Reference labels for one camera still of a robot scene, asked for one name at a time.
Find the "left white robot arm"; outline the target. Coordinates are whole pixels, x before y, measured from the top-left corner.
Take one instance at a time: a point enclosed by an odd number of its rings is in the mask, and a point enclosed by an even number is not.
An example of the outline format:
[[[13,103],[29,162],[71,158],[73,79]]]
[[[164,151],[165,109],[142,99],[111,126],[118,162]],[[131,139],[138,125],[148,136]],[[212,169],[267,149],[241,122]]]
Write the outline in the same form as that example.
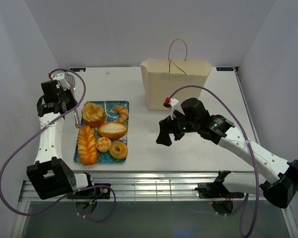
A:
[[[37,102],[40,128],[38,153],[27,176],[41,199],[78,191],[84,198],[95,194],[95,185],[87,173],[75,174],[62,159],[63,114],[77,105],[66,80],[41,83],[43,96]]]

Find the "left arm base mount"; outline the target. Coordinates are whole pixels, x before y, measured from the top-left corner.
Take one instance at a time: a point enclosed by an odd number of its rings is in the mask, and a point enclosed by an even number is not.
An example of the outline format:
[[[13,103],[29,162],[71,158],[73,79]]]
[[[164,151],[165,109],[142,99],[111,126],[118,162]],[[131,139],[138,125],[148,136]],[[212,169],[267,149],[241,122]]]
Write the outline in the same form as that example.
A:
[[[95,183],[94,186],[98,186],[97,188],[93,188],[86,191],[80,191],[75,194],[67,195],[67,199],[109,199],[110,198],[110,189],[106,188],[111,187],[110,183]]]

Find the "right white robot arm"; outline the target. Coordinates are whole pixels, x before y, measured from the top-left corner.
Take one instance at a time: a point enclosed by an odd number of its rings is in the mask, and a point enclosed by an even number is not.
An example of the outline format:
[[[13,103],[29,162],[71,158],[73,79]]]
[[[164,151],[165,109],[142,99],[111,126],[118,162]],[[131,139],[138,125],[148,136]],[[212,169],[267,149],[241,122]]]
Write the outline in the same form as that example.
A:
[[[246,138],[242,130],[221,115],[210,115],[203,103],[190,98],[180,103],[166,98],[170,115],[159,122],[156,143],[171,146],[170,135],[179,141],[187,133],[197,133],[254,168],[254,175],[220,171],[213,182],[200,183],[201,197],[242,198],[258,194],[278,208],[287,208],[298,191],[298,160],[288,161]]]

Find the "fake croissant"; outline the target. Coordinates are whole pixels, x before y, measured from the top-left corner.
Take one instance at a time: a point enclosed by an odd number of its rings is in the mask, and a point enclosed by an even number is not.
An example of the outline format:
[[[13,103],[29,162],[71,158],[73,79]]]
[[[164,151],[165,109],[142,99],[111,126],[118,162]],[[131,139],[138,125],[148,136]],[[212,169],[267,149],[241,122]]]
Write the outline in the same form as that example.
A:
[[[119,123],[123,123],[129,116],[129,111],[124,106],[114,105],[112,110],[117,112],[120,115],[120,118],[118,120]]]

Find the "brown paper bag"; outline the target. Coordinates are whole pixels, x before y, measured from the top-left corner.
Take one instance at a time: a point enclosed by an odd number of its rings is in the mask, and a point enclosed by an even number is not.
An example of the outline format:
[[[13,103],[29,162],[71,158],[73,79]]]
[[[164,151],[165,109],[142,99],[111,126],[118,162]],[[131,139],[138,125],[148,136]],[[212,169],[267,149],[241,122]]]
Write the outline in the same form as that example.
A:
[[[153,59],[141,63],[141,74],[148,109],[166,111],[165,99],[186,85],[204,86],[212,65],[205,59]]]

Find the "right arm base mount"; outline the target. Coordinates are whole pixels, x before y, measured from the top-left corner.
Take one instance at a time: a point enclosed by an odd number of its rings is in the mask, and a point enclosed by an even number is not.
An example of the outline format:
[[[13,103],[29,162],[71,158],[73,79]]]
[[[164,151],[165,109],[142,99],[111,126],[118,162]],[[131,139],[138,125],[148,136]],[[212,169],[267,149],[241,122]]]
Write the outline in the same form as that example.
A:
[[[231,171],[219,171],[213,182],[201,182],[195,188],[200,198],[243,198],[242,192],[229,192],[223,185],[224,179],[231,174]]]

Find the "round orange sugared bun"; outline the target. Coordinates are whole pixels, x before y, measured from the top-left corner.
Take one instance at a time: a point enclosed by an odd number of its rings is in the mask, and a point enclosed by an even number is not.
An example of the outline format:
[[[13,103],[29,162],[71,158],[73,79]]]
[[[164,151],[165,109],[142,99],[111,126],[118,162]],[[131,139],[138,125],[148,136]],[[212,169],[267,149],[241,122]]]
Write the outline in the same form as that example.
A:
[[[105,111],[101,105],[87,103],[81,110],[82,119],[90,127],[99,127],[105,123]]]

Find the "small round scored roll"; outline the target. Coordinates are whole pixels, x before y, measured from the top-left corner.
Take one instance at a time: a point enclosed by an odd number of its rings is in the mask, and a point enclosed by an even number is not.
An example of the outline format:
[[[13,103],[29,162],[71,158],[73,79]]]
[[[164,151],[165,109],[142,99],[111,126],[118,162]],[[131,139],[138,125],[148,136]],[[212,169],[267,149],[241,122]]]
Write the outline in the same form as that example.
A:
[[[105,153],[109,151],[112,142],[107,137],[101,137],[96,141],[96,148],[99,152]]]

